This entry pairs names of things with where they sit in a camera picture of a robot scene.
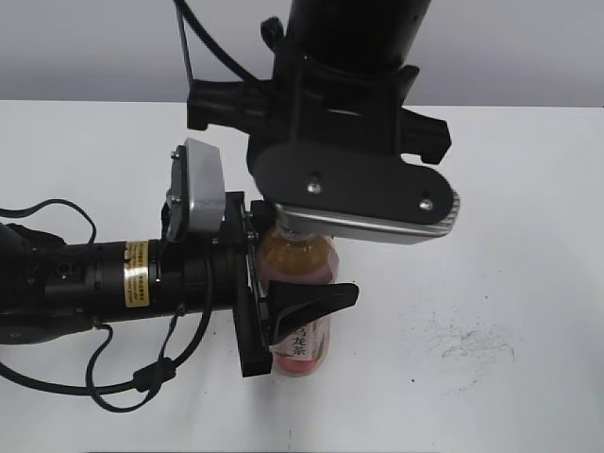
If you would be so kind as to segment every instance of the yellow label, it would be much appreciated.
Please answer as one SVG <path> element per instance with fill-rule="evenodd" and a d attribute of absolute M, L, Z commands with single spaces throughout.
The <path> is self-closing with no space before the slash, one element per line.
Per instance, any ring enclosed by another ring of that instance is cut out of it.
<path fill-rule="evenodd" d="M 149 306 L 149 242 L 126 243 L 124 296 L 129 309 Z"/>

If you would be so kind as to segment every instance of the black cylindrical motor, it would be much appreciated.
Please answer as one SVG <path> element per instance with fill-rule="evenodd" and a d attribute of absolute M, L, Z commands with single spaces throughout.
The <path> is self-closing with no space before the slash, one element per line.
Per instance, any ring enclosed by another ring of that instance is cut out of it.
<path fill-rule="evenodd" d="M 22 239 L 10 229 L 0 232 Z M 213 309 L 232 309 L 237 299 L 233 250 L 196 234 L 182 243 L 30 245 L 19 260 L 2 262 L 10 267 L 0 288 L 0 344 L 44 342 L 88 330 L 95 322 L 170 315 L 179 307 L 201 311 L 207 264 Z"/>
<path fill-rule="evenodd" d="M 395 71 L 430 0 L 294 0 L 288 35 L 312 59 L 339 71 Z"/>

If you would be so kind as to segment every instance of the screw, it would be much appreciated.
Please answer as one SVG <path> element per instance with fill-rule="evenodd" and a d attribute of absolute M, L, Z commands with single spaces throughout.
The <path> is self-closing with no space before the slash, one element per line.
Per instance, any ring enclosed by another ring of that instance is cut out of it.
<path fill-rule="evenodd" d="M 311 195 L 318 195 L 319 193 L 321 193 L 323 188 L 321 187 L 321 184 L 319 184 L 317 181 L 313 181 L 313 182 L 310 182 L 308 186 L 306 186 L 306 190 Z"/>
<path fill-rule="evenodd" d="M 420 202 L 419 209 L 420 210 L 433 210 L 434 203 L 432 202 L 432 200 L 426 198 Z"/>

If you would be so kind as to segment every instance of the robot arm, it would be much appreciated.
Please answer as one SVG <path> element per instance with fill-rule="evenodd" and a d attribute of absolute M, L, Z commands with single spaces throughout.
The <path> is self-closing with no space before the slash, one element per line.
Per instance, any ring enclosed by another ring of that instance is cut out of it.
<path fill-rule="evenodd" d="M 459 209 L 442 176 L 401 158 L 416 154 L 437 164 L 450 146 L 444 121 L 401 108 L 419 72 L 403 62 L 429 0 L 378 0 L 371 7 L 294 0 L 287 33 L 276 18 L 261 25 L 275 54 L 271 80 L 257 80 L 232 61 L 186 3 L 175 3 L 186 62 L 183 18 L 244 77 L 219 83 L 190 75 L 188 126 L 249 134 L 247 164 L 264 200 L 246 211 L 242 193 L 224 191 L 217 150 L 187 140 L 172 153 L 157 240 L 95 243 L 92 224 L 89 243 L 67 245 L 48 233 L 0 224 L 0 344 L 45 342 L 93 327 L 109 331 L 91 359 L 86 387 L 24 377 L 2 363 L 0 376 L 35 390 L 91 395 L 115 411 L 137 409 L 176 375 L 213 310 L 232 310 L 242 373 L 255 376 L 271 371 L 271 344 L 356 303 L 352 284 L 272 282 L 261 296 L 255 250 L 277 218 L 302 233 L 415 243 L 448 233 Z M 28 213 L 0 210 L 13 218 Z M 178 316 L 196 311 L 203 311 L 199 327 L 178 357 L 164 357 L 162 348 L 158 361 L 129 382 L 93 385 L 93 365 L 111 336 L 107 323 L 173 315 L 167 342 Z M 132 408 L 100 398 L 135 388 L 147 397 Z"/>

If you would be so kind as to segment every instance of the bottle label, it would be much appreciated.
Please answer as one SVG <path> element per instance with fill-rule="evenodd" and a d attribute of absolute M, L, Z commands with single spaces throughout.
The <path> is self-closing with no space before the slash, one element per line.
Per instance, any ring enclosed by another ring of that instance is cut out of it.
<path fill-rule="evenodd" d="M 299 328 L 277 345 L 275 351 L 291 361 L 313 361 L 324 354 L 327 320 L 321 318 Z"/>

